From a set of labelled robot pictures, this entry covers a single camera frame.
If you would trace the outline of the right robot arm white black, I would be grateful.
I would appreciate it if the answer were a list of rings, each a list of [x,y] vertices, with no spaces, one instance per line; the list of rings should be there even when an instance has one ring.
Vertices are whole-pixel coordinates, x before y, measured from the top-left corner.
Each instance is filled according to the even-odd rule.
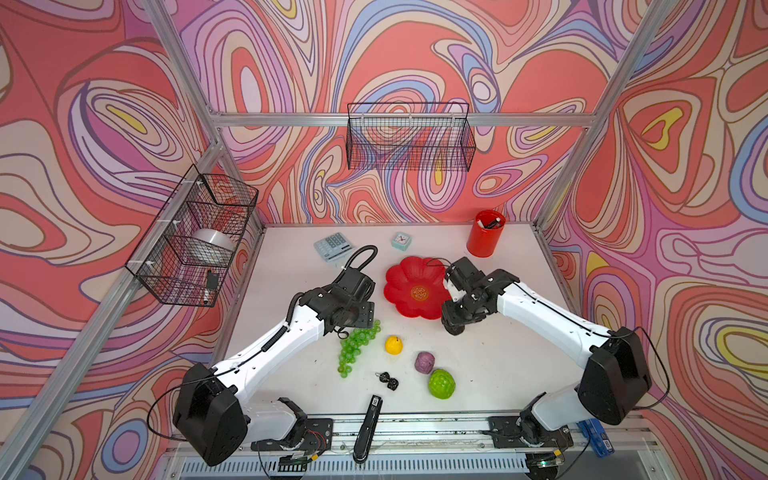
[[[611,330],[547,300],[503,269],[485,274],[468,258],[451,263],[443,285],[445,330],[458,336],[465,327],[499,314],[532,330],[582,369],[581,379],[555,392],[543,392],[520,411],[516,431],[530,445],[567,424],[597,419],[620,424],[652,387],[638,334]]]

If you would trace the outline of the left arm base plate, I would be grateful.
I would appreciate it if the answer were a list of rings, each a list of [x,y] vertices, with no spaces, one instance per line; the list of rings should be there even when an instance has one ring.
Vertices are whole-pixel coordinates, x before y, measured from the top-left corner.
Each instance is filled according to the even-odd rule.
[[[299,420],[281,440],[260,440],[251,443],[256,452],[285,452],[286,454],[322,453],[332,447],[334,420],[330,417],[310,417]]]

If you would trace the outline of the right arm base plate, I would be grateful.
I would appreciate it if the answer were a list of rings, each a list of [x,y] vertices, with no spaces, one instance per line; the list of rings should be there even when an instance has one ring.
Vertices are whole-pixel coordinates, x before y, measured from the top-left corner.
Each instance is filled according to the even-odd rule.
[[[491,416],[488,428],[482,431],[491,437],[495,448],[531,448],[567,450],[573,446],[573,439],[566,428],[548,431],[533,417],[523,420],[518,415]]]

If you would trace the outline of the yellow fake pear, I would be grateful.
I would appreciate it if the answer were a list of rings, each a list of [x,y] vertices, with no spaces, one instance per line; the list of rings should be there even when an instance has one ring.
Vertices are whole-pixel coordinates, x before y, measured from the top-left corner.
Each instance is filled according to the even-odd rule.
[[[403,351],[404,343],[399,336],[389,336],[385,342],[385,351],[393,356],[400,355]]]

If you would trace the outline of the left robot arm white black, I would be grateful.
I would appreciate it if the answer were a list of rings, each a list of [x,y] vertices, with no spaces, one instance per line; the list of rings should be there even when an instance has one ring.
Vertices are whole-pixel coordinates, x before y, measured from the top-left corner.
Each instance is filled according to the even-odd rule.
[[[172,423],[209,466],[244,444],[305,448],[314,435],[306,414],[287,397],[249,407],[261,385],[291,357],[345,328],[370,329],[374,281],[347,262],[329,284],[296,293],[285,318],[248,347],[212,367],[194,364],[179,386]]]

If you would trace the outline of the purple fake fig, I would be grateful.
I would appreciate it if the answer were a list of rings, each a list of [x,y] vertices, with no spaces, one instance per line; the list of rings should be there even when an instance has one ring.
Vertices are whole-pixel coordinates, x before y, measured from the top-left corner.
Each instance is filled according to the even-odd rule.
[[[417,354],[414,362],[414,369],[421,374],[429,375],[434,370],[435,356],[427,351],[421,351]]]

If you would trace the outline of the green fake custard apple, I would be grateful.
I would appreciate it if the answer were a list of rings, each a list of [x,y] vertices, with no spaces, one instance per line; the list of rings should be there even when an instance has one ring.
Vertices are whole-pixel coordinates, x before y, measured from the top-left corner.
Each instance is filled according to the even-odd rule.
[[[433,397],[447,400],[455,393],[455,379],[448,371],[435,369],[429,377],[428,390]]]

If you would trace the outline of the green fake grape bunch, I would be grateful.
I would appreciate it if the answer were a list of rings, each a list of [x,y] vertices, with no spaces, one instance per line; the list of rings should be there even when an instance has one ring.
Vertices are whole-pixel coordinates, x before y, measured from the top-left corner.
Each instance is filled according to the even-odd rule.
[[[341,378],[347,378],[353,370],[353,365],[361,355],[362,349],[371,344],[381,331],[381,322],[375,319],[370,329],[353,329],[338,332],[340,352],[338,354],[337,372]]]

